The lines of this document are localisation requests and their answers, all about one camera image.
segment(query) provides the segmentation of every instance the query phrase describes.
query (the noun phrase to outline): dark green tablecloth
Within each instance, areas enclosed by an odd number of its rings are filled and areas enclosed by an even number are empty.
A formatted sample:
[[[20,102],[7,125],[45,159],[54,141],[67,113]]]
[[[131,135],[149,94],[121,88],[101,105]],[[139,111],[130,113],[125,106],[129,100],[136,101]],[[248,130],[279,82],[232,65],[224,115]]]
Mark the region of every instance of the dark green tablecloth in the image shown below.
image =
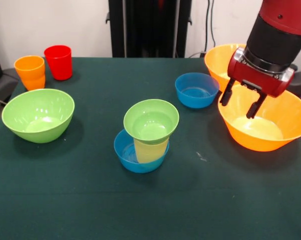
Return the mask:
[[[46,87],[75,112],[56,141],[34,144],[0,122],[0,240],[301,239],[301,138],[269,153],[235,143],[217,109],[191,110],[175,79],[202,59],[74,58],[74,75]],[[24,92],[18,85],[14,96]],[[113,148],[138,101],[180,114],[163,165],[135,174]]]

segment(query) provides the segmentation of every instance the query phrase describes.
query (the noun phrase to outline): red cup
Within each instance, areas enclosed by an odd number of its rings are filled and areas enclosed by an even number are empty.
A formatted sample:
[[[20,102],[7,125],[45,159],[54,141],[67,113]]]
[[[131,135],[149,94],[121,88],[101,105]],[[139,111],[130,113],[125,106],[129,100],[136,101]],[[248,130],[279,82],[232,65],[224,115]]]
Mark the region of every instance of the red cup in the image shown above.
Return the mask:
[[[50,46],[44,51],[44,54],[54,79],[63,81],[73,75],[70,47],[65,45]]]

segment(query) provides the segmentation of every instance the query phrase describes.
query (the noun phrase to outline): plastic bowl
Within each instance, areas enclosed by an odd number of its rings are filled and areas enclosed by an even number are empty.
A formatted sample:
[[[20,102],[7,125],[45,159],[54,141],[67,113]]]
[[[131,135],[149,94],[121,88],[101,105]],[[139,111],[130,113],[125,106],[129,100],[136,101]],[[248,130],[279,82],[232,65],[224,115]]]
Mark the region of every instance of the plastic bowl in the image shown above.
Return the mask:
[[[75,109],[74,100],[56,89],[22,93],[4,107],[5,126],[27,141],[43,144],[57,139],[68,127]]]
[[[269,152],[301,137],[301,99],[287,90],[277,98],[267,96],[255,118],[247,119],[247,111],[258,98],[257,92],[236,85],[228,104],[218,103],[236,142],[250,150]]]
[[[124,116],[124,128],[134,139],[145,144],[167,140],[180,120],[176,107],[161,99],[147,99],[133,105]]]
[[[209,106],[219,92],[219,83],[211,76],[191,72],[179,76],[175,81],[177,97],[186,107],[201,109]]]
[[[237,48],[245,48],[246,44],[225,44],[219,45],[209,50],[205,57],[204,62],[208,68],[209,74],[218,81],[219,90],[223,93],[230,80],[227,70],[230,60]]]
[[[148,163],[138,163],[134,139],[125,131],[125,129],[116,136],[114,141],[114,149],[121,164],[127,170],[138,174],[145,174],[156,170],[163,163],[169,147],[170,143],[168,143],[164,155],[159,159]]]

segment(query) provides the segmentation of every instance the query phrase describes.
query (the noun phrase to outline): white wall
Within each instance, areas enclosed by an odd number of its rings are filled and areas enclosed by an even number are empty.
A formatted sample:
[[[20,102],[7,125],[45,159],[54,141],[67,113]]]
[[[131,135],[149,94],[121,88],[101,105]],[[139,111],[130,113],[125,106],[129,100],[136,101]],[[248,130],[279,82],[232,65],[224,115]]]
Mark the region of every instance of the white wall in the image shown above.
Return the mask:
[[[205,46],[207,0],[192,0],[186,57]],[[215,0],[213,30],[217,45],[245,43],[262,0]],[[65,44],[77,57],[111,57],[108,0],[0,0],[0,62],[11,68],[25,55],[43,55]],[[208,49],[213,46],[209,34]],[[301,69],[301,53],[295,61]]]
[[[108,11],[108,0],[0,0],[2,68],[55,44],[70,46],[73,56],[111,57]]]
[[[207,2],[207,0],[192,0],[191,17],[193,25],[188,25],[185,57],[203,51],[205,48]],[[262,0],[215,0],[213,32],[216,44],[245,44],[261,5]],[[209,33],[208,50],[212,47],[213,41]],[[301,51],[294,63],[301,70]]]

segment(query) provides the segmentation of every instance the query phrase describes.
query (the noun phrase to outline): blue bowl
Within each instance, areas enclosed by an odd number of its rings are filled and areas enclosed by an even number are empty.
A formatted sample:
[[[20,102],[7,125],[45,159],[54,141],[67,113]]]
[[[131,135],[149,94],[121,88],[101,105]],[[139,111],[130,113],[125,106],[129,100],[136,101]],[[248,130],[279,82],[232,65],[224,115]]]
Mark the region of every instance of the blue bowl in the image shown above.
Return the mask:
[[[134,139],[123,129],[115,138],[114,149],[121,164],[129,171],[145,174],[157,169],[164,161],[170,147],[168,142],[164,155],[152,162],[138,163],[134,147]]]
[[[175,88],[182,104],[192,109],[201,109],[212,104],[220,85],[207,74],[190,72],[176,79]]]

